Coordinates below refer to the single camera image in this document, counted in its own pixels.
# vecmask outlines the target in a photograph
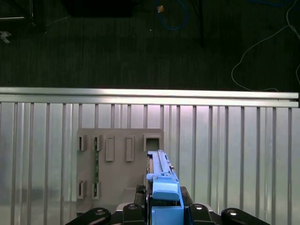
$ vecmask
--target black screw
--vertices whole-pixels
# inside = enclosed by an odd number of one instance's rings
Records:
[[[201,210],[203,208],[202,205],[199,205],[199,204],[194,205],[194,207],[197,210]]]
[[[237,212],[234,211],[234,210],[228,210],[227,211],[231,216],[236,216],[237,215]]]
[[[104,215],[104,214],[105,214],[105,212],[103,210],[97,210],[97,212],[96,212],[96,215],[99,215],[99,216]]]
[[[128,206],[128,208],[129,208],[130,210],[136,210],[136,205],[131,204],[131,205]]]

